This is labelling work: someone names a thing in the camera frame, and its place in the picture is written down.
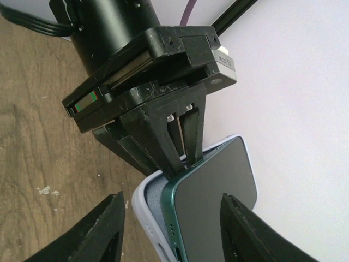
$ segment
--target smartphone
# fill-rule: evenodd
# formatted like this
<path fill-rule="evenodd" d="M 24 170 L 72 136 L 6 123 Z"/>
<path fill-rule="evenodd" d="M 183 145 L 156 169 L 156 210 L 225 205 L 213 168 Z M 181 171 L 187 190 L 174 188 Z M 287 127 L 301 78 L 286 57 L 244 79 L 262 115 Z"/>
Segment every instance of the smartphone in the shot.
<path fill-rule="evenodd" d="M 218 146 L 237 136 L 235 134 L 229 135 L 204 148 L 203 155 L 206 156 Z M 181 160 L 185 163 L 185 156 L 182 156 Z M 139 184 L 132 195 L 131 203 L 137 219 L 149 237 L 160 260 L 163 262 L 178 262 L 170 247 L 169 235 L 161 209 L 161 193 L 167 183 L 168 180 L 165 175 L 158 170 Z"/>
<path fill-rule="evenodd" d="M 170 246 L 179 262 L 224 262 L 221 240 L 222 195 L 234 195 L 253 209 L 257 189 L 241 136 L 207 154 L 169 181 L 161 194 Z"/>

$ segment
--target wood grain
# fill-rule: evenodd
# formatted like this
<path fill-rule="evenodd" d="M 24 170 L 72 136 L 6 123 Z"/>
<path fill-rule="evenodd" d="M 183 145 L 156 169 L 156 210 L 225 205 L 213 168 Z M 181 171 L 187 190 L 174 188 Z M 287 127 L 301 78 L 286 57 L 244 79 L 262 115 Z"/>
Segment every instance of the wood grain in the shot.
<path fill-rule="evenodd" d="M 70 42 L 0 16 L 0 261 L 27 259 L 119 191 L 122 261 L 159 261 L 130 204 L 143 175 L 81 134 L 61 104 L 86 77 Z M 46 186 L 59 195 L 39 194 Z"/>

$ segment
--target black cylindrical motor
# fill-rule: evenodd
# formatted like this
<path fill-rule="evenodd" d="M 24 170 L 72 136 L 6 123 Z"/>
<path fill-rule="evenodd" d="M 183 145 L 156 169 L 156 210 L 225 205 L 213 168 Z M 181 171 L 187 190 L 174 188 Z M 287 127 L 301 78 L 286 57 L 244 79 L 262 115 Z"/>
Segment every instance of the black cylindrical motor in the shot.
<path fill-rule="evenodd" d="M 50 1 L 50 7 L 58 22 L 64 20 L 62 6 L 65 5 L 65 14 L 65 10 L 68 10 L 67 3 L 62 5 L 62 1 Z M 160 26 L 150 0 L 71 0 L 71 2 L 80 26 L 80 31 L 71 36 L 71 41 L 89 75 L 139 33 Z"/>

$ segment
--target phone screen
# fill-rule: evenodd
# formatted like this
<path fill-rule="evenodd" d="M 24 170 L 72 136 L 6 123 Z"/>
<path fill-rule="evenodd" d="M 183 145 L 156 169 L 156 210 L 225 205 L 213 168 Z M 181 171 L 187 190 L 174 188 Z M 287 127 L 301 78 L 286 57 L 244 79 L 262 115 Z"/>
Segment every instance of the phone screen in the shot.
<path fill-rule="evenodd" d="M 220 229 L 223 193 L 236 196 L 252 210 L 257 190 L 241 137 L 179 182 L 174 197 L 188 261 L 224 262 Z"/>

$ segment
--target white wall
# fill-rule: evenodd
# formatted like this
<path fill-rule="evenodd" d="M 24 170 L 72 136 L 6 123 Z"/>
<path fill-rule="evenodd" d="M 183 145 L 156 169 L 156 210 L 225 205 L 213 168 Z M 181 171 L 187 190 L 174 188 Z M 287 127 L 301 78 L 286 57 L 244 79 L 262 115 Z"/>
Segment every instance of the white wall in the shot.
<path fill-rule="evenodd" d="M 319 261 L 349 261 L 349 1 L 258 1 L 220 41 L 238 83 L 208 96 L 205 143 L 242 134 L 254 211 Z"/>

